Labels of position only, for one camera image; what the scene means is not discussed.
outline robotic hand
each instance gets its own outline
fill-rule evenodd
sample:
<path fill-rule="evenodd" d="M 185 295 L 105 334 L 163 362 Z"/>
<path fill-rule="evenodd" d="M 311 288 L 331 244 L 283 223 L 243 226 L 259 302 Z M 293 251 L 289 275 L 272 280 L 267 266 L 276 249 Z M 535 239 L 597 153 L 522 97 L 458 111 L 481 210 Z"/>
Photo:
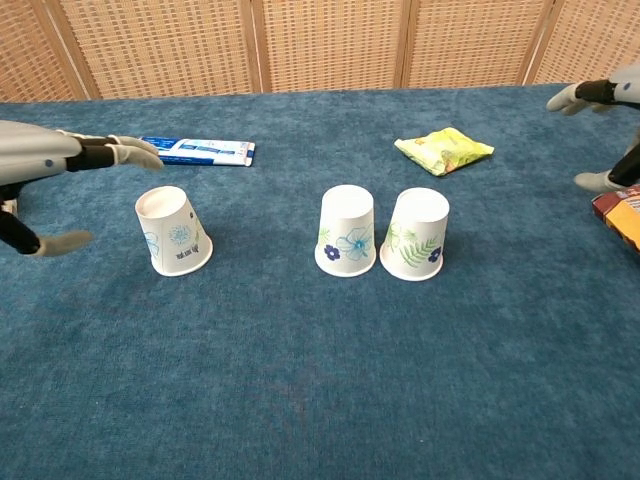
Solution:
<path fill-rule="evenodd" d="M 0 206 L 18 198 L 27 183 L 63 172 L 125 164 L 151 170 L 164 166 L 155 147 L 137 138 L 95 137 L 0 120 Z M 0 209 L 0 240 L 25 255 L 63 255 L 91 238 L 87 231 L 40 236 Z"/>
<path fill-rule="evenodd" d="M 547 102 L 547 110 L 575 115 L 591 107 L 593 111 L 603 113 L 616 105 L 640 110 L 640 65 L 618 70 L 609 79 L 569 85 Z M 586 190 L 604 193 L 630 187 L 639 179 L 640 129 L 622 159 L 612 169 L 600 173 L 581 173 L 576 175 L 574 181 Z"/>

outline wicker screen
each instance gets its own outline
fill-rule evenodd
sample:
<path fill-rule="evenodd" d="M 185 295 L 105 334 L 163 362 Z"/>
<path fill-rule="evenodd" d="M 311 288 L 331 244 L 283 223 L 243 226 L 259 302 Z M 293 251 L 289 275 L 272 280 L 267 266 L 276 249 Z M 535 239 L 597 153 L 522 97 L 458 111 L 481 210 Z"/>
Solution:
<path fill-rule="evenodd" d="M 640 2 L 565 0 L 529 76 L 533 83 L 606 78 L 640 61 Z"/>
<path fill-rule="evenodd" d="M 0 101 L 75 100 L 64 67 L 29 2 L 0 9 Z"/>
<path fill-rule="evenodd" d="M 524 63 L 549 6 L 545 0 L 419 2 L 405 85 L 521 83 Z"/>
<path fill-rule="evenodd" d="M 254 2 L 265 90 L 394 86 L 403 0 Z"/>
<path fill-rule="evenodd" d="M 233 0 L 60 0 L 104 98 L 252 91 Z"/>

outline paper cup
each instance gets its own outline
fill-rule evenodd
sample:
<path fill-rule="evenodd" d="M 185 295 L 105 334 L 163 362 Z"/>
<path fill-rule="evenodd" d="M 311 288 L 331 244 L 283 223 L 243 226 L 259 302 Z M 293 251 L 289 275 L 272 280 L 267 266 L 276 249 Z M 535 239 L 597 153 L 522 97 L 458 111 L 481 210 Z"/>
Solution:
<path fill-rule="evenodd" d="M 367 190 L 338 185 L 325 192 L 315 259 L 323 271 L 336 277 L 355 277 L 373 266 L 373 196 Z"/>
<path fill-rule="evenodd" d="M 402 280 L 427 280 L 442 268 L 449 202 L 429 188 L 410 188 L 396 200 L 380 262 Z"/>
<path fill-rule="evenodd" d="M 161 275 L 185 275 L 211 258 L 213 242 L 182 189 L 164 186 L 149 190 L 138 199 L 135 210 L 151 264 Z"/>

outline plastic bag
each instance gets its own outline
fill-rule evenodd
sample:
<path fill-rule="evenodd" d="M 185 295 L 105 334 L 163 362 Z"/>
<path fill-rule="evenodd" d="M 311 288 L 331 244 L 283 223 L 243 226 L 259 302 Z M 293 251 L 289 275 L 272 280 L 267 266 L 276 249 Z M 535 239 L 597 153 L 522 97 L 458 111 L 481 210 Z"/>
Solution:
<path fill-rule="evenodd" d="M 394 145 L 438 177 L 491 155 L 494 151 L 492 146 L 476 142 L 453 127 L 430 133 L 426 137 L 398 139 Z"/>

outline toothpaste box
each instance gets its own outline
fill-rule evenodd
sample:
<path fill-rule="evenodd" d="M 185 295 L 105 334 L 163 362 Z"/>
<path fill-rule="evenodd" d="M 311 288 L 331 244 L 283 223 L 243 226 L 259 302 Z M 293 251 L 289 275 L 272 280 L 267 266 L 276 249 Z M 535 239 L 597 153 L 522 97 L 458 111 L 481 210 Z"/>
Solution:
<path fill-rule="evenodd" d="M 253 163 L 255 144 L 228 140 L 140 137 L 159 151 L 165 165 L 235 165 Z"/>

